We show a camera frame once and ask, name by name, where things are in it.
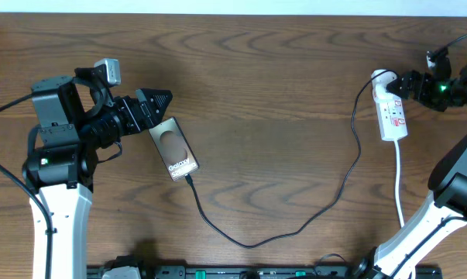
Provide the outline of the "silver Galaxy smartphone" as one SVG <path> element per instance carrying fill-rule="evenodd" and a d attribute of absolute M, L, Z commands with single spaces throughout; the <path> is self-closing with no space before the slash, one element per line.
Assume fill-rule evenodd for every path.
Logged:
<path fill-rule="evenodd" d="M 199 169 L 199 162 L 174 117 L 149 129 L 149 134 L 173 181 Z"/>

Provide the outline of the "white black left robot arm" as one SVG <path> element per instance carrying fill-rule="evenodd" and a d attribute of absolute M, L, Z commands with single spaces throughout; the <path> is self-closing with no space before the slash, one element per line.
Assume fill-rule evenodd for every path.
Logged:
<path fill-rule="evenodd" d="M 141 88 L 113 98 L 105 86 L 85 83 L 94 107 L 85 111 L 77 77 L 58 76 L 32 86 L 39 125 L 29 134 L 22 167 L 34 220 L 34 278 L 85 278 L 87 229 L 98 149 L 163 120 L 173 95 Z"/>

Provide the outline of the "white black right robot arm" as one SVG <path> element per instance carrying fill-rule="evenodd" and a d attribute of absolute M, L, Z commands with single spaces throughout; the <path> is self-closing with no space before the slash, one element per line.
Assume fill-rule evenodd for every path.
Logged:
<path fill-rule="evenodd" d="M 412 99 L 437 112 L 467 105 L 467 64 L 451 76 L 448 49 L 427 54 L 429 72 L 372 73 L 373 100 L 384 141 L 407 135 L 403 101 Z M 416 265 L 444 238 L 467 225 L 467 134 L 437 163 L 422 206 L 388 241 L 372 249 L 353 270 L 353 278 L 409 278 Z"/>

